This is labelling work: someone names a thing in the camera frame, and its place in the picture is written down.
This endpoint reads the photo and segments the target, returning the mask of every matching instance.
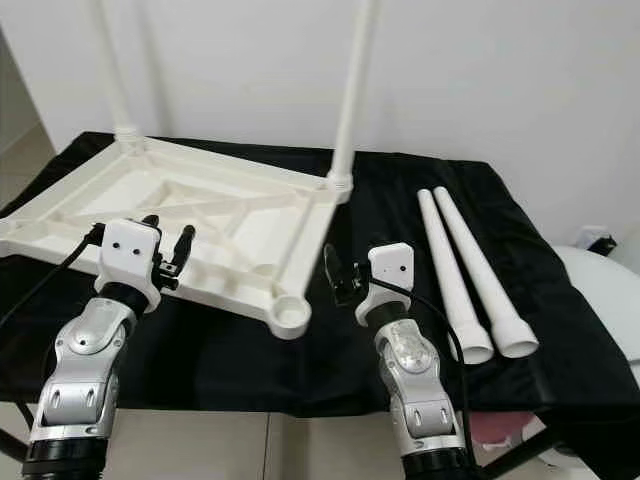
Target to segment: black tablecloth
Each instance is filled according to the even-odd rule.
[[[0,216],[112,141],[107,134],[82,134]],[[325,175],[331,158],[331,152],[322,149],[171,141],[314,175]],[[497,355],[469,368],[474,410],[604,412],[640,405],[622,352],[489,165],[358,153],[354,181],[351,201],[339,208],[328,235],[343,258],[365,261],[371,242],[378,239],[407,242],[415,249],[415,290],[441,305],[416,192],[445,185],[516,308],[538,336],[540,349],[529,358],[507,360]],[[50,268],[18,256],[0,259],[0,310],[7,311]],[[15,389],[32,400],[42,384],[45,352],[55,333],[92,295],[92,283],[89,275],[64,272],[2,334],[0,364],[10,371]],[[481,305],[471,294],[486,324]],[[320,261],[307,299],[313,308],[309,329],[302,338],[286,342],[256,320],[165,296],[131,339],[121,374],[120,405],[282,411],[298,416],[386,409],[388,399],[370,333],[358,327],[352,309],[333,305]],[[458,403],[455,368],[443,329],[420,306],[413,312],[440,346],[445,386]],[[5,385],[0,390],[4,399],[10,397]]]

